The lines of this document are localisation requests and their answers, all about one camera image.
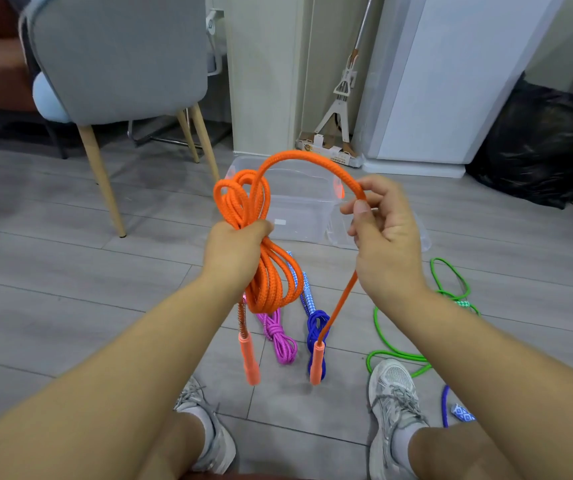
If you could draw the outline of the person's right hand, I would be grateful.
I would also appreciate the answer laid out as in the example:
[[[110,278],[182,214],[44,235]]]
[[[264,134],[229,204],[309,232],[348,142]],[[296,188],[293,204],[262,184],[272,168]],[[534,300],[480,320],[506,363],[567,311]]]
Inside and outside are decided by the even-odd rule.
[[[427,293],[419,230],[399,183],[381,175],[367,175],[357,183],[365,198],[341,206],[343,214],[352,215],[354,201],[366,200],[373,213],[373,237],[357,247],[357,279],[374,304],[394,321],[410,309],[415,298]]]

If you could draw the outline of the person's right forearm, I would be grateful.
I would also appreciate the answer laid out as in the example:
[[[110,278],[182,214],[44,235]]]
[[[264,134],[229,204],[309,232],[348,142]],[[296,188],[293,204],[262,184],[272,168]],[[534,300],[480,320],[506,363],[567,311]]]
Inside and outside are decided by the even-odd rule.
[[[431,290],[385,298],[379,309],[524,480],[573,480],[573,368]]]

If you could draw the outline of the flat cardboard box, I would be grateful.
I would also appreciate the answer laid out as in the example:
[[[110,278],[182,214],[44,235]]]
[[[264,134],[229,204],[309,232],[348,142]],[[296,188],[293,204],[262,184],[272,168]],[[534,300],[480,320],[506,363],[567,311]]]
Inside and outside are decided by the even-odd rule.
[[[364,163],[364,156],[355,154],[351,145],[344,142],[340,136],[303,131],[295,140],[295,148],[319,154],[335,163],[351,168],[360,168]]]

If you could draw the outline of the white squeeze mop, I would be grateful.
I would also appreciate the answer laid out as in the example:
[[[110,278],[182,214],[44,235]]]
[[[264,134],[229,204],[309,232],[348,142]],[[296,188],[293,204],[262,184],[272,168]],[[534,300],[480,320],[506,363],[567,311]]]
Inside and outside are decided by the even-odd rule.
[[[333,116],[337,116],[341,125],[342,151],[349,154],[352,154],[353,149],[350,143],[350,135],[348,129],[348,100],[351,96],[352,89],[355,86],[357,71],[354,70],[354,66],[359,57],[362,34],[368,19],[371,3],[372,0],[368,0],[360,28],[357,33],[354,48],[346,61],[346,65],[341,74],[340,81],[333,90],[335,99],[314,131],[314,136],[321,136],[323,134],[324,126],[326,126],[326,124]]]

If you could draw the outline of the white standing air conditioner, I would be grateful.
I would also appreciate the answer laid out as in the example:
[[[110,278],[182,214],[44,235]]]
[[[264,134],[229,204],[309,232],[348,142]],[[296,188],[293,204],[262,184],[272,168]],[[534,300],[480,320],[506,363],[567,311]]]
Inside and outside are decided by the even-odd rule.
[[[461,178],[564,0],[385,0],[352,145],[369,173]]]

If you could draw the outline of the person's right grey sneaker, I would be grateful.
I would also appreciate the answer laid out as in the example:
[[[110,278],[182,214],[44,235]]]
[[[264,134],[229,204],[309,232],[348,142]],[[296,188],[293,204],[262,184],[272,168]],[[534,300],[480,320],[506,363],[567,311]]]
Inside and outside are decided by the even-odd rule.
[[[381,361],[372,371],[368,399],[378,430],[370,445],[368,472],[371,480],[418,480],[399,468],[391,455],[391,439],[396,428],[426,418],[409,371],[401,362]]]

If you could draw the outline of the person's grey sneaker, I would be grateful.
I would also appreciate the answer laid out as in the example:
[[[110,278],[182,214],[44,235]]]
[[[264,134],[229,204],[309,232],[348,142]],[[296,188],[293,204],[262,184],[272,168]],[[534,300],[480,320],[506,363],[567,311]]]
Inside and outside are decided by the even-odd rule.
[[[409,371],[401,362],[381,361],[372,371],[368,399],[378,430],[370,445],[368,472],[371,480],[418,480],[399,468],[391,455],[391,439],[396,428],[426,418]]]
[[[191,376],[175,403],[174,411],[180,413],[189,406],[201,405],[210,412],[215,423],[215,441],[207,459],[197,464],[196,470],[192,466],[189,472],[223,475],[233,468],[237,453],[236,445],[233,437],[218,418],[216,409],[207,402],[203,388],[198,380]]]

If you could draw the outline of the black garbage bag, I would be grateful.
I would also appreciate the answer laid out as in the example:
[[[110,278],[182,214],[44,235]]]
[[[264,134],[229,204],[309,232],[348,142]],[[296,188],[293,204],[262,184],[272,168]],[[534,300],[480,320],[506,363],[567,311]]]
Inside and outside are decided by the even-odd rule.
[[[573,202],[573,94],[523,73],[466,173],[491,189],[564,209]]]

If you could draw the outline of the person's left white sock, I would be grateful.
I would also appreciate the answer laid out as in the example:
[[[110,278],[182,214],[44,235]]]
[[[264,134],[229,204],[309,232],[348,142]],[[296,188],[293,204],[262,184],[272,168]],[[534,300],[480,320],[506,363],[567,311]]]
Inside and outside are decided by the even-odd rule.
[[[193,469],[196,470],[197,469],[196,465],[199,464],[200,462],[203,462],[203,460],[207,459],[211,447],[213,446],[216,436],[215,423],[211,418],[210,412],[201,405],[189,406],[186,409],[184,409],[183,412],[191,414],[192,416],[197,418],[202,424],[203,428],[204,434],[202,441],[202,450],[193,467]]]

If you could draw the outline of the person's white sock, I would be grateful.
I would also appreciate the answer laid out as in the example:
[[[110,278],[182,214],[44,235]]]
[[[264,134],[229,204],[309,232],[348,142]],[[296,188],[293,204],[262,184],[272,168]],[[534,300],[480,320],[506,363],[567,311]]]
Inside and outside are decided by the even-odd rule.
[[[401,470],[410,475],[412,478],[417,478],[415,475],[409,458],[409,446],[412,437],[427,425],[424,422],[413,422],[404,427],[400,426],[395,429],[391,439],[391,455],[396,464]]]
[[[183,412],[191,414],[192,416],[197,418],[202,424],[203,428],[204,434],[202,441],[202,450],[193,467],[193,469],[196,470],[197,469],[196,465],[199,464],[200,462],[203,462],[203,460],[207,459],[211,447],[213,446],[216,436],[215,423],[211,418],[210,412],[201,405],[189,406],[186,409],[184,409]]]

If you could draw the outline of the grey upholstered chair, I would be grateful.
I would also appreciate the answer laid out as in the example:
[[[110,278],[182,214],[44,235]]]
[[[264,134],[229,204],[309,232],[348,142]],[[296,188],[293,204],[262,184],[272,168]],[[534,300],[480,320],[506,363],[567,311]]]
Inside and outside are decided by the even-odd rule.
[[[194,161],[194,127],[214,181],[220,178],[199,102],[208,89],[206,0],[29,0],[18,32],[54,99],[73,123],[119,237],[126,236],[94,125],[175,116]]]

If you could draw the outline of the person's right white sock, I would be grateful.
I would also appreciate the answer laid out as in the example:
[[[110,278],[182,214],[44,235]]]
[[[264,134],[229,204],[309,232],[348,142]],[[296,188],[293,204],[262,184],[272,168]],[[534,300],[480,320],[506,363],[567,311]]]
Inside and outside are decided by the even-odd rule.
[[[415,475],[409,458],[409,446],[412,437],[427,425],[424,422],[413,422],[404,427],[400,426],[395,429],[391,439],[391,455],[396,464],[401,470],[410,475],[412,478],[417,478]]]

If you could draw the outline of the person's left leg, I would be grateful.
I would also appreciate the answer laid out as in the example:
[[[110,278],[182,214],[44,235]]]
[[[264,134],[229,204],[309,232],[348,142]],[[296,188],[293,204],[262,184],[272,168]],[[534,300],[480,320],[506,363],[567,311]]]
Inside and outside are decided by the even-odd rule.
[[[197,418],[171,411],[135,480],[179,480],[199,457],[203,434]]]

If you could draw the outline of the light blue cushion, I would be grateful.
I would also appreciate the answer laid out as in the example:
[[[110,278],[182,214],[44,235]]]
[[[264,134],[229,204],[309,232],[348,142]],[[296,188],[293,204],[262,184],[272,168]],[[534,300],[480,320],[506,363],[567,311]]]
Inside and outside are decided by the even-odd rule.
[[[43,119],[56,123],[73,122],[43,72],[39,72],[34,79],[32,97]]]

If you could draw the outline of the person's right leg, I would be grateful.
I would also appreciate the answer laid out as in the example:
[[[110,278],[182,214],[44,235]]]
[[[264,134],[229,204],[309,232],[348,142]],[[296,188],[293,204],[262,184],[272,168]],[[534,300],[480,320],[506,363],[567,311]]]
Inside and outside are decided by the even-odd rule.
[[[524,480],[477,422],[419,429],[408,457],[419,480]]]

